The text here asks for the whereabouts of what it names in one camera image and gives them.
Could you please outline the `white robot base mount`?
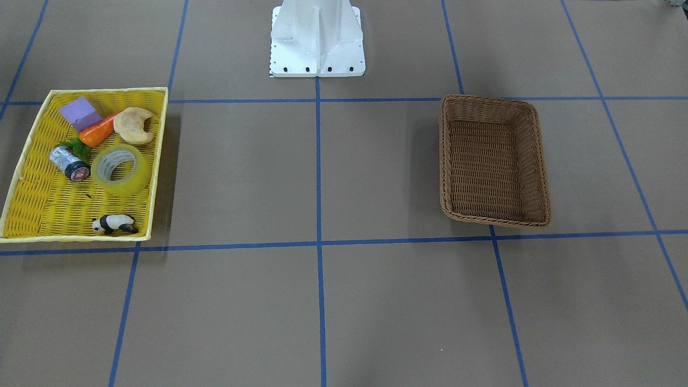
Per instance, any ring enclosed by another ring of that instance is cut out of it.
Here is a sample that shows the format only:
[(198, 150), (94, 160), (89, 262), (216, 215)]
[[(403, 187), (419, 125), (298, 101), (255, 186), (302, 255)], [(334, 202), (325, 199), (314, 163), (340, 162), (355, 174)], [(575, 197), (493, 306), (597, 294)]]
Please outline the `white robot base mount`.
[(349, 1), (283, 1), (271, 12), (272, 77), (366, 73), (361, 10)]

